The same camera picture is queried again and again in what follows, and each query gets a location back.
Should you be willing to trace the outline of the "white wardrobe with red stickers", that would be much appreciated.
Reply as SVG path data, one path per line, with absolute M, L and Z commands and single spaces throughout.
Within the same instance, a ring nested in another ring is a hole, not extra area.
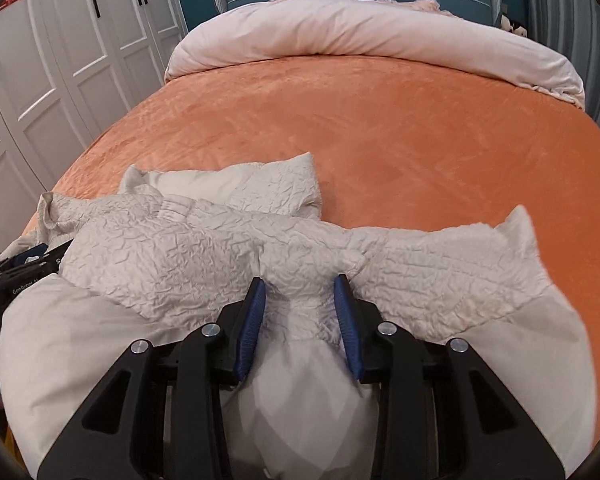
M 158 91 L 186 32 L 180 0 L 0 5 L 0 253 L 40 195 Z

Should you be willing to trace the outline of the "white rolled duvet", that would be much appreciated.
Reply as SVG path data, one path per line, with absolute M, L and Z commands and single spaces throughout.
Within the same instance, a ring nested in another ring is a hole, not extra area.
M 308 55 L 414 61 L 498 79 L 585 107 L 584 83 L 565 57 L 511 32 L 419 2 L 271 0 L 222 13 L 174 48 L 164 78 Z

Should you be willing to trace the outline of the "white padded jacket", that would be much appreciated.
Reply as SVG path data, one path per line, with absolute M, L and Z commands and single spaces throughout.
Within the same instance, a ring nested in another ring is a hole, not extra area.
M 68 245 L 57 273 L 17 296 L 0 336 L 0 388 L 28 471 L 137 339 L 168 344 L 266 285 L 257 355 L 224 404 L 234 460 L 279 479 L 363 479 L 377 405 L 344 362 L 332 288 L 419 339 L 467 339 L 573 472 L 593 445 L 585 326 L 540 258 L 528 212 L 437 232 L 321 220 L 310 155 L 220 171 L 130 168 L 114 195 L 38 200 L 9 255 Z

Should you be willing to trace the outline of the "orange bed blanket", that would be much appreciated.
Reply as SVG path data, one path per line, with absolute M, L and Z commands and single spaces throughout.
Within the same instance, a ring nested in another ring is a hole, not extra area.
M 124 170 L 215 170 L 314 157 L 326 221 L 434 231 L 516 206 L 585 322 L 600 431 L 600 128 L 577 107 L 394 58 L 309 56 L 166 84 L 104 132 L 56 191 L 116 192 Z

